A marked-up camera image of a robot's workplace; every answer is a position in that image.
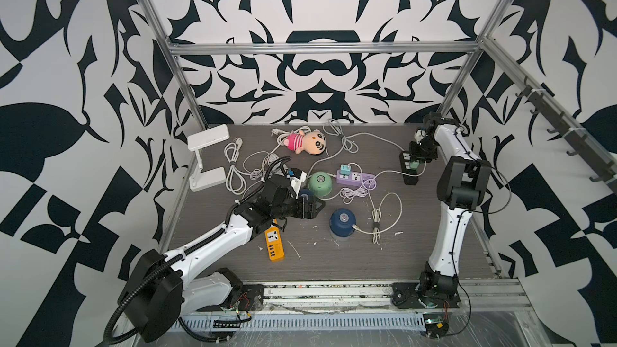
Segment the purple power strip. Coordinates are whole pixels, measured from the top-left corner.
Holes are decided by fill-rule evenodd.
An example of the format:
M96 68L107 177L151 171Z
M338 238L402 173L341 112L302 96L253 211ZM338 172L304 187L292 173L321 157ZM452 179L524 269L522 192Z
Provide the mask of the purple power strip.
M375 176L370 173L350 172L349 174L342 174L340 170L336 173L336 182L342 186L348 186L352 188L358 188L361 186L368 187L374 180Z

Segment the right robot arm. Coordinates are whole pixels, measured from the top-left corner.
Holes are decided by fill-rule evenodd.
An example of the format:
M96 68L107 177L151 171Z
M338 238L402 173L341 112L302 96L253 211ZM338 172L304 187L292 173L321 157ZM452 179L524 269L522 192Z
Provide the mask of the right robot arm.
M440 225L433 251L419 278L419 297L431 302L458 300L459 260L464 235L474 211L485 197L491 165L475 154L463 138L461 125L429 112L410 150L429 163L442 152L447 164L436 188Z

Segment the wall hook rack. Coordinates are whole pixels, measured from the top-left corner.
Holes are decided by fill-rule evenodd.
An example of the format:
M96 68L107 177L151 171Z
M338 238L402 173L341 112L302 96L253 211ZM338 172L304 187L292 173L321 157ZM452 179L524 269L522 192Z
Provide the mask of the wall hook rack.
M616 194L616 159L567 110L556 101L550 92L534 84L530 77L523 79L523 88L517 98L524 98L532 105L530 113L541 116L549 124L547 133L561 138L569 146L567 155L580 157L595 173L589 177L592 183L602 183Z

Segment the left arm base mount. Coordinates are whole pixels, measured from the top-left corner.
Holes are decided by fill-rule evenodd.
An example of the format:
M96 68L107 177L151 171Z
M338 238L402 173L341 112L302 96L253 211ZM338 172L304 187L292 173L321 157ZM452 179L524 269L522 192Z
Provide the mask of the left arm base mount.
M242 288L233 288L228 298L220 305L209 305L198 312L213 312L238 309L250 312L262 307L265 286L263 284L244 284Z

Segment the black power strip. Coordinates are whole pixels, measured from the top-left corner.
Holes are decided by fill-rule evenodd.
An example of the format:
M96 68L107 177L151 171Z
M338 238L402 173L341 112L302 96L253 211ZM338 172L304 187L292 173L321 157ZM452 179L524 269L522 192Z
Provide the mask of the black power strip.
M409 152L401 152L399 155L403 182L408 186L415 186L419 181L419 161Z

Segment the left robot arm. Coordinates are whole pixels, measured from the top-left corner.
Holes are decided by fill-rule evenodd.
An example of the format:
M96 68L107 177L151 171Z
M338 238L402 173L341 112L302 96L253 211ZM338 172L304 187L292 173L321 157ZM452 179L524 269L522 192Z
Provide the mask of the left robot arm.
M135 335L153 342L183 316L201 308L235 305L243 287L220 268L202 282L198 276L216 261L288 218L314 219L326 203L302 188L295 177L274 175L245 199L235 202L220 225L171 251L144 254L121 292L104 328L104 343L120 344Z

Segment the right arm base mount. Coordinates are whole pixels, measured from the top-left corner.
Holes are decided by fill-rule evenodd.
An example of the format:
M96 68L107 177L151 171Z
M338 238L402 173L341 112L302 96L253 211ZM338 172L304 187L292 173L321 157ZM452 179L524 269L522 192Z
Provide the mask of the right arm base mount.
M461 298L452 289L441 289L431 284L426 290L420 283L393 283L391 303L398 309L459 308Z

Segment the white desk lamp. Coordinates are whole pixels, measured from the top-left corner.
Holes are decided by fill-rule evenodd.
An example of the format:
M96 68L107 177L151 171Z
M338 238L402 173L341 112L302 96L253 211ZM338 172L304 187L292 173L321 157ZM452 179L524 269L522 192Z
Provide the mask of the white desk lamp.
M210 158L210 147L223 143L229 138L230 133L226 125L210 127L188 137L188 149L196 159L196 166L189 180L193 192L204 191L225 183L226 170L222 166L214 167L213 160Z

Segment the plush doll pink shirt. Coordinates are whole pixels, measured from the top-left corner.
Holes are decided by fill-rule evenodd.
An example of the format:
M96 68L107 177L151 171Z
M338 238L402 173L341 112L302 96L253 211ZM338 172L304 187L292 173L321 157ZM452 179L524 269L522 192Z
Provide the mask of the plush doll pink shirt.
M326 138L319 130L313 130L308 133L300 131L298 133L290 133L289 136L284 138L283 146L295 154L321 155L326 151Z

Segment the orange power strip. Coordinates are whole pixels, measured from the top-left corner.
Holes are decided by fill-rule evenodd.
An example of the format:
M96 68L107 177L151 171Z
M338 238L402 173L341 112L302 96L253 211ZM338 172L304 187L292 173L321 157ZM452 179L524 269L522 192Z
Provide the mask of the orange power strip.
M276 222L265 231L264 236L270 261L273 263L282 261L285 257L284 247L281 240L281 230L276 226Z

